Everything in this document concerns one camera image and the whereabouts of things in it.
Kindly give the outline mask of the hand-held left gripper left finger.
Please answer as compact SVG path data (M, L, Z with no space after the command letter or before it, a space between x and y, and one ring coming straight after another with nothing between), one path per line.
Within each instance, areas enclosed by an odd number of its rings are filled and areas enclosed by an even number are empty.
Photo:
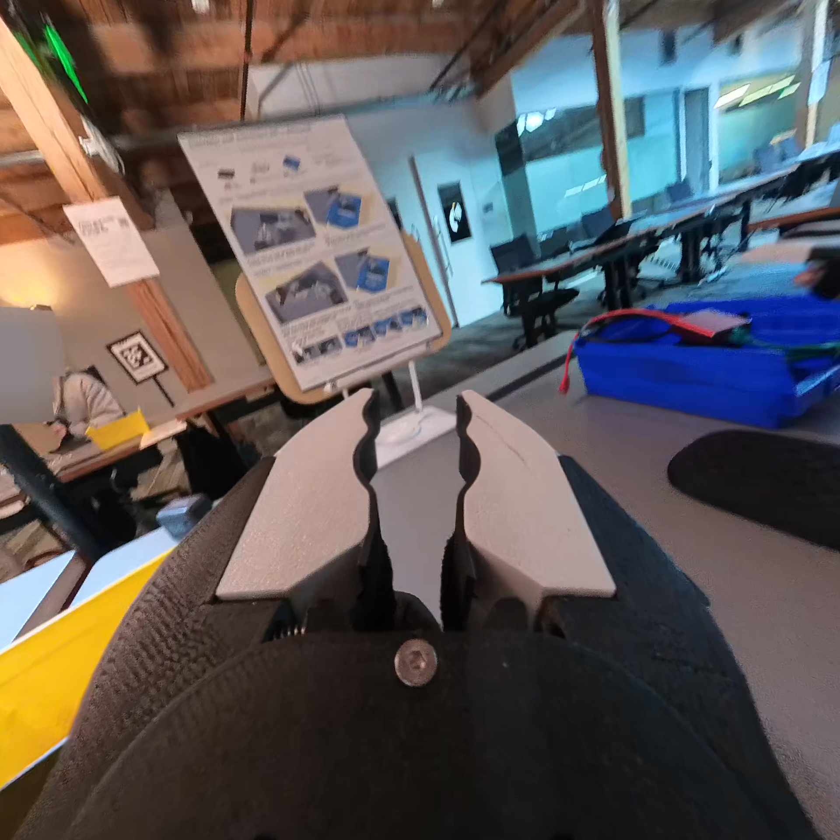
M327 601L354 629L393 629L392 564L372 487L380 427L379 395L362 388L278 450L217 584L220 602L280 602L301 623Z

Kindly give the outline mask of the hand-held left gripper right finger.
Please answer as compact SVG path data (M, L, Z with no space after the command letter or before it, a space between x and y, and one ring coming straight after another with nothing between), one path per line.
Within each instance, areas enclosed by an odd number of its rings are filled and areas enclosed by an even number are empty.
M554 448L475 391L457 398L456 432L463 486L441 574L444 630L482 627L503 602L531 627L554 597L613 598L616 583Z

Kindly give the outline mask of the blue plastic bin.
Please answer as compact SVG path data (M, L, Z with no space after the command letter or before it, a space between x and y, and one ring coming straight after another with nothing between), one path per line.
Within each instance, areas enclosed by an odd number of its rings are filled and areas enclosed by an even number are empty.
M752 319L727 344L684 343L675 314L716 309ZM813 295L676 301L609 311L582 327L586 391L689 415L781 428L838 393L839 304Z

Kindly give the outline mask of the red ethernet splitter box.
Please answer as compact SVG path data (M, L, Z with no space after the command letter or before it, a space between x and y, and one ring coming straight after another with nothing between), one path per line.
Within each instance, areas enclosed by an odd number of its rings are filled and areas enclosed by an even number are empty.
M669 329L684 343L719 345L730 342L734 333L748 332L752 319L716 309L701 309L675 314Z

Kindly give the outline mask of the yellow plastic bin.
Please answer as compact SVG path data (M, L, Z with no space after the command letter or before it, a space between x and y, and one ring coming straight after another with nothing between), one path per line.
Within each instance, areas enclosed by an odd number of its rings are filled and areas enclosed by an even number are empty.
M2 788L67 738L105 648L170 554L144 563L2 651Z

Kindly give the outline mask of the grey electronic device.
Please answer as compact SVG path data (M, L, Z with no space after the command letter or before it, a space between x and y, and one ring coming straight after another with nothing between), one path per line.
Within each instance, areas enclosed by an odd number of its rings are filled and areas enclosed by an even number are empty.
M212 509L212 501L204 494L178 497L158 510L155 520L172 540L178 542L194 530Z

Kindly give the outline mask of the wooden desk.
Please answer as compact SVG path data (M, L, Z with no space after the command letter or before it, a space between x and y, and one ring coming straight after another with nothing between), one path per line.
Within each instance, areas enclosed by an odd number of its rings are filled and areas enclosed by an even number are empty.
M151 431L145 444L142 437L133 438L108 450L102 450L93 443L85 443L71 453L49 458L45 465L61 482L68 484L173 438L176 433L175 423L185 423L203 416L222 423L221 413L225 408L231 408L236 417L246 416L257 410L259 400L267 405L272 404L276 400L276 392L277 384L263 366L244 378L218 382L189 393L173 407L151 415Z

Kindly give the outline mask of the small yellow bin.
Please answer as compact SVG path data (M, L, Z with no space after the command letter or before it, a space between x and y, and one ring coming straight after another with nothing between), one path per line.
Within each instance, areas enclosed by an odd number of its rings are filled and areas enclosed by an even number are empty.
M128 444L140 444L150 431L143 412L138 409L98 427L89 425L86 436L104 453Z

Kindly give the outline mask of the black office chair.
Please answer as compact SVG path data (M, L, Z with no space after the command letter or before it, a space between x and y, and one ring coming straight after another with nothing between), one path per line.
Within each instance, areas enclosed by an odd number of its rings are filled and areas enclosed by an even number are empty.
M525 234L507 243L491 246L490 254L499 277L532 268L540 262ZM571 304L580 294L578 289L561 287L560 283L561 279L555 274L501 283L502 311L507 317L520 318L521 321L522 335L512 345L515 351L530 349L539 342L540 336L550 339L559 331L556 312Z

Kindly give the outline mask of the fiducial marker sign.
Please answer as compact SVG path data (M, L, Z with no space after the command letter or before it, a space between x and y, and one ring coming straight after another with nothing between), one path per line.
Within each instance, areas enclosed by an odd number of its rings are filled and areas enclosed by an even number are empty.
M107 344L107 351L135 385L152 382L170 407L175 406L160 377L168 372L164 357L140 330Z

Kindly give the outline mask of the black foam mat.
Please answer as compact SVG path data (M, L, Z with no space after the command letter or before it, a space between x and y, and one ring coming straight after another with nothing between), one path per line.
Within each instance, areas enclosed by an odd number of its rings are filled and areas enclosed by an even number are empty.
M839 551L839 447L749 430L700 437L668 463L687 497Z

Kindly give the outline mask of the instruction sign board on stand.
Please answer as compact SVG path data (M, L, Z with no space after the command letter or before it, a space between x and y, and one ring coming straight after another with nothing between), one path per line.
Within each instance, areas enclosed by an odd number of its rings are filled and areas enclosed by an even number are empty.
M286 398L320 406L407 368L413 407L385 422L382 466L453 431L416 362L452 325L342 115L178 134L241 274L237 303Z

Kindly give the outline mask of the black tripod pole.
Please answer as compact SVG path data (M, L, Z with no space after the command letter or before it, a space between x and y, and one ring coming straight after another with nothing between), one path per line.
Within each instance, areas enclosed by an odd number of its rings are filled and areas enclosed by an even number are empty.
M92 563L105 554L106 545L91 516L10 424L1 425L1 461L17 488L67 535L84 561Z

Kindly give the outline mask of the long wooden table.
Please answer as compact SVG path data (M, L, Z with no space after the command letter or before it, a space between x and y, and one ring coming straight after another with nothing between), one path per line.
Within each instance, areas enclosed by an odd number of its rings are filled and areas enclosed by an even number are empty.
M771 172L742 178L703 197L677 203L663 213L622 220L591 245L544 259L532 268L506 276L496 274L484 280L484 285L501 289L503 282L555 274L561 279L561 287L571 288L572 279L598 270L603 283L602 308L613 310L634 301L634 289L641 282L639 267L664 241L672 238L680 246L676 284L710 279L711 275L702 272L704 240L722 235L737 224L736 252L745 251L752 232L762 224L762 220L753 220L756 203L794 201L828 175L838 175L838 142L817 143Z

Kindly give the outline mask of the white paper notice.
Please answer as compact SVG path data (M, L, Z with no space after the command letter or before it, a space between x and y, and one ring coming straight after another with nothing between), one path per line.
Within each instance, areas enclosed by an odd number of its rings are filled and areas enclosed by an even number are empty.
M63 206L73 231L110 288L160 276L160 270L120 197Z

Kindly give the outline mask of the black wall poster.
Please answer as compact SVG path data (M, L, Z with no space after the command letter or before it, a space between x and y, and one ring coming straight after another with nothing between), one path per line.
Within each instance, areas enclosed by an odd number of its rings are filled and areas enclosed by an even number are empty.
M452 245L472 238L466 200L460 182L450 182L437 187L437 194L444 213L444 225Z

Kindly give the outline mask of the wooden post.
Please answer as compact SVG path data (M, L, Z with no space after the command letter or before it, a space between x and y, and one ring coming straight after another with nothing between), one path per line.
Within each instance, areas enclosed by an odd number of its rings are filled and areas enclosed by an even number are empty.
M72 205L119 197L139 231L153 230L155 222L130 186L106 163L84 150L80 112L61 86L47 79L12 29L1 23L1 87L48 168ZM197 392L214 378L173 309L159 271L123 286L133 306L156 339L169 365L187 392Z

